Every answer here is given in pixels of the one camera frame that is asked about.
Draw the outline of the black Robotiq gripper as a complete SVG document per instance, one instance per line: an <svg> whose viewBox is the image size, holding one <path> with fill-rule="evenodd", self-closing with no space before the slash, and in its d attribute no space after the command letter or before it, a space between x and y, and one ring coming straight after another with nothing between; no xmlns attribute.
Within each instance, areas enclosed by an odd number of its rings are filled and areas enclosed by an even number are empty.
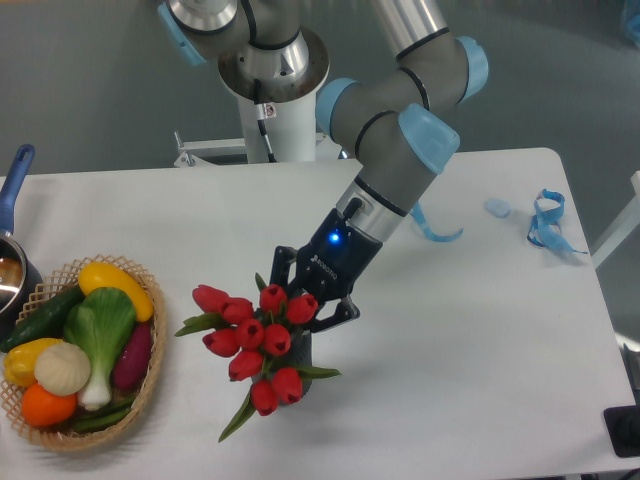
<svg viewBox="0 0 640 480"><path fill-rule="evenodd" d="M275 248L269 283L287 288L288 294L309 293L319 304L341 299L331 316L309 323L311 333L320 333L360 317L349 295L382 246L382 242L348 225L338 210L332 209L298 251L289 246ZM290 280L294 263L295 276Z"/></svg>

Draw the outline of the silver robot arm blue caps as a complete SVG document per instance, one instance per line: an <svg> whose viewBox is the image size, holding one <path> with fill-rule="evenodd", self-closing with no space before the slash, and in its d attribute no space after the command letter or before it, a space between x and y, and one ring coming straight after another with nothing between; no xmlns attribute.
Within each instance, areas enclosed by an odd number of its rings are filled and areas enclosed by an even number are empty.
<svg viewBox="0 0 640 480"><path fill-rule="evenodd" d="M322 40L295 1L163 1L158 12L192 64L213 63L236 97L247 159L311 160L325 133L360 172L309 243L280 247L271 270L287 294L308 293L335 312L320 332L355 319L357 278L457 151L440 114L478 93L484 50L455 37L433 1L377 1L396 70L374 85L329 80Z"/></svg>

